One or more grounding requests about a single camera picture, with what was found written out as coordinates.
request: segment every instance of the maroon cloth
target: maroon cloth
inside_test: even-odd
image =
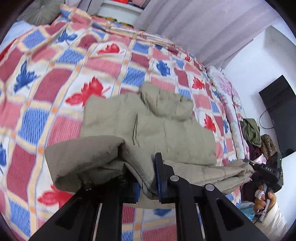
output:
[[[247,141],[247,144],[249,146],[249,152],[250,152],[250,160],[253,161],[259,156],[261,156],[260,148],[252,145],[250,142]]]

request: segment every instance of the patterned bedsheet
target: patterned bedsheet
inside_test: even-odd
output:
[[[6,51],[0,62],[0,211],[19,240],[28,240],[71,197],[52,184],[44,148],[79,137],[92,94],[137,92],[144,81],[180,93],[212,130],[217,165],[237,159],[242,144],[233,138],[225,108],[242,114],[238,96],[221,101],[204,66],[165,38],[64,5],[51,26],[32,29]],[[239,190],[227,197],[239,205]],[[123,212],[123,241],[176,240],[174,210]]]

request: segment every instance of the white shelf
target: white shelf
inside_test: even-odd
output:
[[[104,0],[97,15],[105,18],[115,18],[118,22],[134,25],[142,11],[143,9],[130,4]]]

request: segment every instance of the television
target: television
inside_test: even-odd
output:
[[[282,157],[296,151],[296,95],[282,75],[259,92],[271,117]]]

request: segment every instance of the white sleeve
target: white sleeve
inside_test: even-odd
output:
[[[256,222],[255,224],[270,241],[280,241],[288,232],[290,227],[282,216],[277,203],[266,214],[262,223]]]

